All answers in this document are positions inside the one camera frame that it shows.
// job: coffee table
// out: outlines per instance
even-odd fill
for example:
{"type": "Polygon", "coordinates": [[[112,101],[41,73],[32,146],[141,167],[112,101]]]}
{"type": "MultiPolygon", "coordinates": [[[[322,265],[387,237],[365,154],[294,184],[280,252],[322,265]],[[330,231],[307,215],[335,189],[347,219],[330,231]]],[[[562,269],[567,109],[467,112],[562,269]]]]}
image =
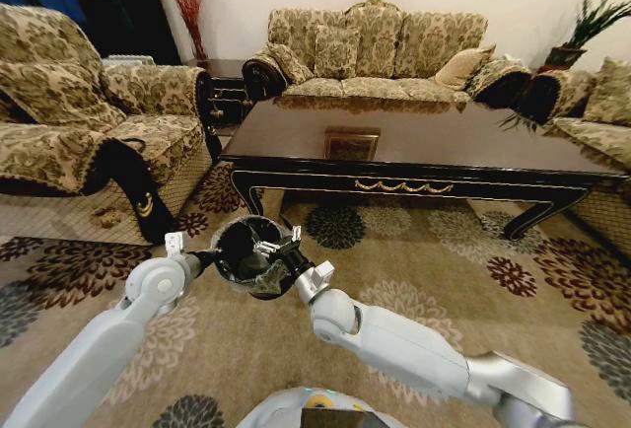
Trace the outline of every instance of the coffee table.
{"type": "Polygon", "coordinates": [[[579,145],[527,127],[502,128],[512,111],[369,99],[277,98],[256,104],[221,159],[249,211],[254,190],[283,188],[532,203],[504,234],[628,178],[579,145]]]}

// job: floral upholstered sofa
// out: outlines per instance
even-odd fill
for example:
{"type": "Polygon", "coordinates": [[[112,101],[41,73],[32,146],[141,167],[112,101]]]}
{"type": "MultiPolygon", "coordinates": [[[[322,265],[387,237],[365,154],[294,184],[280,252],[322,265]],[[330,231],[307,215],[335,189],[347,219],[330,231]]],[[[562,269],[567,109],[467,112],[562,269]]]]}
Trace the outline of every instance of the floral upholstered sofa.
{"type": "MultiPolygon", "coordinates": [[[[605,59],[597,74],[552,70],[532,78],[520,114],[631,175],[631,65],[605,59]]],[[[571,208],[631,258],[631,181],[603,185],[571,208]]]]}
{"type": "Polygon", "coordinates": [[[489,61],[469,78],[464,91],[431,79],[456,53],[479,46],[486,27],[486,19],[479,14],[405,13],[382,0],[368,0],[347,11],[276,9],[269,16],[267,46],[244,64],[245,86],[255,101],[279,95],[450,103],[475,98],[505,107],[530,77],[519,62],[489,61]],[[317,63],[325,53],[343,48],[334,36],[324,45],[317,44],[320,26],[341,35],[344,29],[359,33],[350,74],[333,70],[331,75],[315,75],[322,70],[317,63]],[[277,51],[277,45],[290,51],[277,51]],[[296,57],[300,65],[282,61],[283,53],[296,57]]]}
{"type": "Polygon", "coordinates": [[[63,14],[0,4],[0,235],[162,241],[220,150],[211,90],[201,68],[104,67],[63,14]]]}

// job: potted plant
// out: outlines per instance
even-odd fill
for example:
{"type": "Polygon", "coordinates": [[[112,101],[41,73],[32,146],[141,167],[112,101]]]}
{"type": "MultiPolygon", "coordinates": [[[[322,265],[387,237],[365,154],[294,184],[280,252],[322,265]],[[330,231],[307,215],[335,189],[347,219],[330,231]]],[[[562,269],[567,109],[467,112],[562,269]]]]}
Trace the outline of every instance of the potted plant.
{"type": "Polygon", "coordinates": [[[583,45],[588,40],[625,17],[631,17],[631,1],[600,0],[594,6],[592,0],[583,0],[572,37],[563,45],[552,47],[540,71],[569,69],[586,52],[583,45]]]}

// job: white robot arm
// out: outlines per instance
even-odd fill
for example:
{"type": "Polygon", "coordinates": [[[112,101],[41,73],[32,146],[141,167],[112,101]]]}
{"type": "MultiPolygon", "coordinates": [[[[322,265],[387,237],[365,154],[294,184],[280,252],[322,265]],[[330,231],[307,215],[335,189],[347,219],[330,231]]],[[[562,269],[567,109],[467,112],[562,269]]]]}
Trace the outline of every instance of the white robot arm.
{"type": "MultiPolygon", "coordinates": [[[[418,391],[488,404],[507,428],[579,426],[571,421],[571,396],[562,383],[499,354],[464,357],[435,330],[330,289],[333,266],[311,264],[298,251],[299,243],[300,229],[295,228],[291,237],[277,244],[255,242],[253,251],[270,265],[282,260],[295,272],[292,282],[310,308],[320,339],[346,348],[418,391]]],[[[182,235],[168,234],[167,257],[134,268],[124,298],[88,323],[27,391],[4,427],[81,426],[140,348],[148,321],[172,309],[190,281],[215,259],[213,252],[181,251],[182,235]]],[[[239,427],[297,427],[264,422],[282,411],[278,403],[287,400],[281,398],[269,399],[265,403],[276,405],[262,404],[239,427]]]]}

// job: rug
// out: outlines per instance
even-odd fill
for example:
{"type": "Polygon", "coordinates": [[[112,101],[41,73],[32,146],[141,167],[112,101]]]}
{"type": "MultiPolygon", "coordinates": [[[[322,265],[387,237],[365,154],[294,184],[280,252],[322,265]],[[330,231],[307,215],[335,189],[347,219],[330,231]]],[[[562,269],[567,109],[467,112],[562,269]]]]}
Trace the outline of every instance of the rug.
{"type": "MultiPolygon", "coordinates": [[[[220,164],[177,219],[189,250],[246,214],[220,164]]],[[[507,242],[514,203],[262,192],[303,226],[301,249],[333,286],[426,324],[457,350],[496,350],[572,389],[581,422],[631,426],[631,274],[564,216],[507,242]]],[[[83,326],[120,298],[134,265],[164,250],[0,241],[0,420],[83,326]]],[[[409,427],[498,426],[490,410],[411,390],[317,340],[295,291],[258,301],[209,269],[149,325],[89,427],[233,427],[275,391],[324,387],[409,427]]]]}

